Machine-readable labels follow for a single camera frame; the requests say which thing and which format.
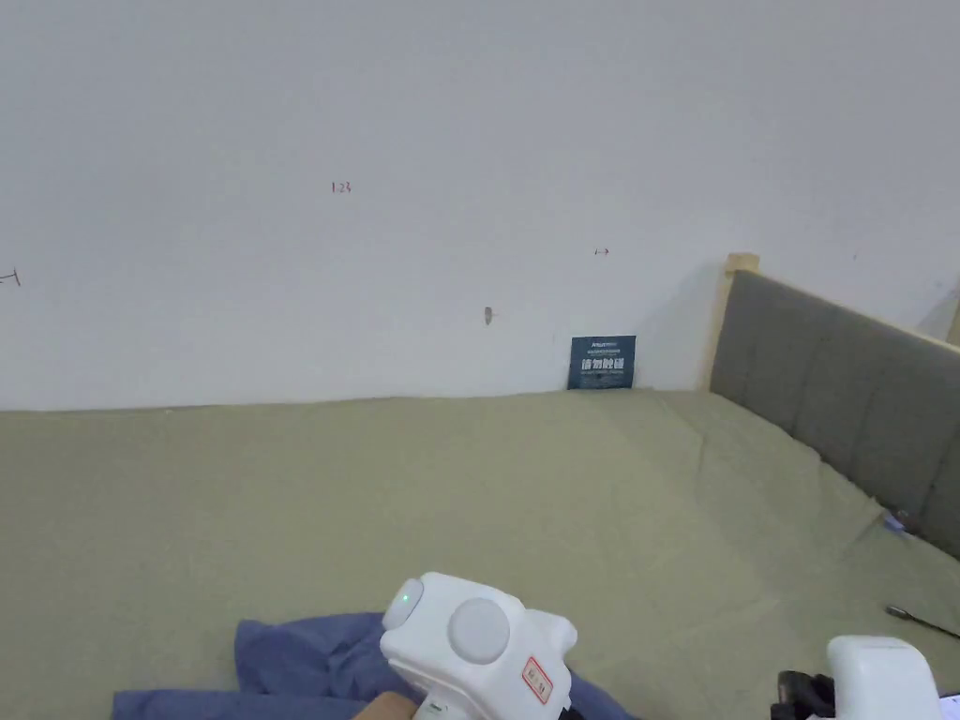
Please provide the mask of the person's left hand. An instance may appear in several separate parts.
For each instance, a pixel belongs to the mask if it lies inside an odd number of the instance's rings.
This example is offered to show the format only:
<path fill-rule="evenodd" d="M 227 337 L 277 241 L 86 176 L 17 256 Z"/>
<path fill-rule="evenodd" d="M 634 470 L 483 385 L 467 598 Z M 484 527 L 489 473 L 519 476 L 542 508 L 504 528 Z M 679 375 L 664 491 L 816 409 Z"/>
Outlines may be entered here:
<path fill-rule="evenodd" d="M 419 709 L 412 699 L 394 692 L 376 696 L 353 719 L 354 720 L 411 720 Z"/>

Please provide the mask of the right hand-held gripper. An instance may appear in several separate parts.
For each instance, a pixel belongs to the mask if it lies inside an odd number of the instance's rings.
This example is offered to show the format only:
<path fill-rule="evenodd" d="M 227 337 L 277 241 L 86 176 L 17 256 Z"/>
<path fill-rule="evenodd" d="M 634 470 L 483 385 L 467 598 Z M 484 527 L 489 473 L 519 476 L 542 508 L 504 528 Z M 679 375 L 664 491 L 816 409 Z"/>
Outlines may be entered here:
<path fill-rule="evenodd" d="M 772 719 L 946 719 L 923 654 L 894 637 L 839 636 L 827 645 L 830 673 L 777 677 Z"/>

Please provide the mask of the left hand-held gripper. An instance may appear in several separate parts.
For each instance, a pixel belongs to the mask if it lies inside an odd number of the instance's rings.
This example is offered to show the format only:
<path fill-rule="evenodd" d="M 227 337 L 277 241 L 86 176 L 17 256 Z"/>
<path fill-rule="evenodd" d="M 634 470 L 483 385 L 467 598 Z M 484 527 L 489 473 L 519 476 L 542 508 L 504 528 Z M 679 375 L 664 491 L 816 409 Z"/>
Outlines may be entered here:
<path fill-rule="evenodd" d="M 417 719 L 562 719 L 572 708 L 567 618 L 507 592 L 428 572 L 382 616 L 388 665 L 424 698 Z"/>

